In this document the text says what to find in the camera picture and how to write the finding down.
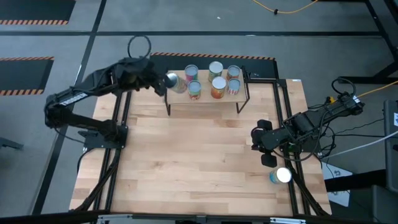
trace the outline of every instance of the wooden table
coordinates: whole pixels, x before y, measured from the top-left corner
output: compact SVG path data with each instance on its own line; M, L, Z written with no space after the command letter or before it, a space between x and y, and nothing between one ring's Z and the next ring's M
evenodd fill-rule
M302 83L287 80L292 112L306 111ZM251 150L250 131L259 119L278 127L273 87L250 83L251 99L237 114L234 104L173 105L169 117L164 99L152 89L133 92L129 137L122 150L112 212L291 216L287 184L269 180L271 168ZM286 118L282 90L279 91ZM109 119L113 95L98 98L94 118ZM96 185L104 150L87 154L80 166L70 208L79 206ZM278 157L278 166L284 166ZM324 210L330 204L319 161L302 162L305 183ZM100 208L104 208L104 188ZM296 195L303 213L298 187Z

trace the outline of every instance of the orange and black hazard tape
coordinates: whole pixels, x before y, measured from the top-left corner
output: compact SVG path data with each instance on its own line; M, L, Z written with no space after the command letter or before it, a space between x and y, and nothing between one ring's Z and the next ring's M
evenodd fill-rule
M54 57L16 57L16 58L0 58L0 61L11 60L54 60Z
M275 58L272 57L260 57L260 56L257 57L257 56L239 56L239 55L181 54L181 53L165 53L165 52L155 52L152 53L151 55L275 60Z
M0 90L0 96L12 95L40 95L43 90Z
M67 25L63 20L0 20L0 25Z

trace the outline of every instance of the soup can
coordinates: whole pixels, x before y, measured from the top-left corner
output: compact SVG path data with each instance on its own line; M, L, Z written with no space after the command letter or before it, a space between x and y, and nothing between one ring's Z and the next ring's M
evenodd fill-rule
M269 173L269 178L274 184L284 184L292 179L292 173L285 167L276 168Z
M187 82L198 80L198 67L196 65L188 65L185 67L185 76Z
M211 82L211 95L213 98L221 99L224 96L226 80L223 77L215 77Z
M236 78L232 78L228 82L228 93L231 95L236 95L241 87L241 81Z
M223 69L224 67L221 62L211 62L209 65L209 82L211 83L215 77L220 77Z
M226 79L230 80L232 78L239 78L239 74L241 73L241 69L236 65L231 65L228 67L228 72L226 74Z
M194 80L188 84L188 93L191 100L197 100L200 98L201 84Z
M167 74L167 78L165 78L165 86L176 93L183 93L187 90L187 83L176 73Z

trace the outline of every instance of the white cable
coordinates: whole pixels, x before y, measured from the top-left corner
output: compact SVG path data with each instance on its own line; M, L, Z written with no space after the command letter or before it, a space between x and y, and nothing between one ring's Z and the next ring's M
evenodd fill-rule
M384 137L384 138L380 138L380 139L378 139L378 140L376 140L376 141L374 141L374 142L370 142L370 143L367 143L367 144L365 144L365 145L363 145L363 146L355 147L355 148L353 148L353 149L348 149L347 151L338 152L338 153L333 154L333 155L331 155L331 156L328 156L328 157L326 157L326 158L331 158L331 157L333 157L333 156L338 156L338 155L341 155L341 154L344 154L344 153L347 153L347 152L351 152L351 151L353 151L353 150L355 150L355 149L361 149L361 148L366 147L366 146L371 146L371 145L373 145L373 144L376 144L376 143L378 143L378 142L381 142L381 141L383 141L383 140L386 140L387 138L392 137L392 136L394 136L394 135L396 135L396 134L398 134L398 131L396 131L396 132L394 132L394 133L392 133L392 134L390 134L390 135L388 135L388 136L386 136L386 137Z

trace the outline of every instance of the gray floor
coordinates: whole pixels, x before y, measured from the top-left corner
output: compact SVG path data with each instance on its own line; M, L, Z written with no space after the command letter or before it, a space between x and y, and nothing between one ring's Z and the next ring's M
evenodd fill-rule
M309 1L261 1L280 10L297 9ZM91 30L100 0L76 2L67 26L0 26L2 30ZM381 1L374 8L398 43L398 29ZM159 30L260 30L260 31L375 31L377 28L364 4L318 2L305 11L274 16L251 1L108 1L100 31ZM127 56L129 37L97 37L86 74ZM151 36L153 52L262 55L275 57L281 78L302 79L308 105L324 102L335 95L330 88L340 75L371 76L392 62L380 37L238 37L238 36ZM55 133L44 126L45 97L73 85L88 37L0 37L0 57L54 56L55 63L43 95L0 97L0 136L25 145L23 151L0 150L0 217L26 215L34 203L40 180L49 159ZM146 44L134 43L134 55L142 55ZM358 85L363 93L378 86ZM382 118L382 102L396 100L396 86L363 98L364 113L332 122L335 131ZM75 106L75 112L91 116L96 99ZM382 135L382 122L352 133ZM69 136L79 138L76 129ZM374 139L338 138L336 152ZM66 212L76 177L76 162L82 146L65 140L54 178L44 205L44 213ZM357 172L382 169L384 146L367 147L330 159L330 163Z

